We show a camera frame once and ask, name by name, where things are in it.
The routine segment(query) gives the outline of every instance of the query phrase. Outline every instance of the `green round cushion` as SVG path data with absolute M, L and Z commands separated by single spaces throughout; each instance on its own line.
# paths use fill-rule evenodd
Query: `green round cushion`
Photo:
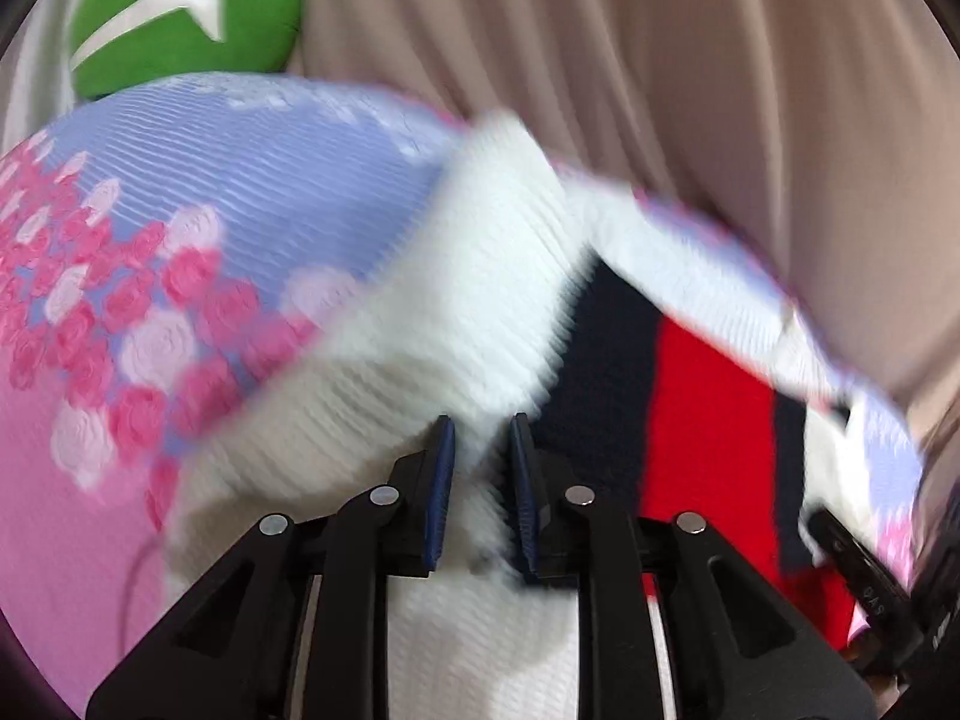
M 296 40 L 301 0 L 81 0 L 70 65 L 84 98 L 203 70 L 275 71 Z

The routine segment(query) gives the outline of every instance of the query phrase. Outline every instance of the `silver screw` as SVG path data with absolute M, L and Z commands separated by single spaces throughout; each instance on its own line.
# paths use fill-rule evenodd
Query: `silver screw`
M 677 517 L 677 525 L 684 533 L 690 533 L 690 536 L 696 536 L 707 530 L 707 520 L 700 517 L 697 512 L 684 512 Z
M 390 506 L 398 500 L 400 500 L 400 491 L 390 485 L 383 485 L 370 491 L 370 502 L 375 506 Z
M 287 529 L 287 518 L 283 514 L 267 514 L 260 521 L 260 532 L 264 536 L 279 536 Z
M 583 485 L 573 485 L 572 488 L 566 489 L 563 497 L 574 506 L 589 506 L 593 503 L 594 498 L 596 498 L 596 494 L 593 490 Z

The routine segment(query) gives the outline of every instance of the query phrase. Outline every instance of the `white arrow symbol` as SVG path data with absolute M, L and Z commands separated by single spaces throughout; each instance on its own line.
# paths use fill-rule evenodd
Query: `white arrow symbol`
M 99 52 L 102 47 L 125 35 L 131 30 L 143 26 L 175 10 L 184 9 L 189 13 L 200 29 L 210 40 L 224 42 L 223 0 L 137 0 L 116 16 L 108 20 L 92 35 L 83 41 L 77 52 L 70 57 L 70 69 L 75 70 L 90 55 Z

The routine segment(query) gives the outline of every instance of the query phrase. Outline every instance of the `black stripe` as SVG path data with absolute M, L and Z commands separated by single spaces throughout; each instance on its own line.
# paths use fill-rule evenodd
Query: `black stripe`
M 779 541 L 779 568 L 789 576 L 813 565 L 808 548 L 800 539 L 800 506 L 803 506 L 803 468 L 806 404 L 776 393 L 774 437 L 776 441 L 776 501 L 774 521 Z
M 560 378 L 531 425 L 581 482 L 637 510 L 662 314 L 598 261 L 574 311 Z

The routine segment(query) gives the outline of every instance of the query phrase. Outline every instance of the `green circle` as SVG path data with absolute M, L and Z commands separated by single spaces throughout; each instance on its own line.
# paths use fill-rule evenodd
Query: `green circle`
M 70 25 L 70 55 L 104 23 L 138 0 L 81 0 Z M 194 71 L 281 70 L 293 50 L 301 0 L 224 0 L 224 41 L 211 40 L 185 9 L 143 23 L 74 70 L 84 98 Z

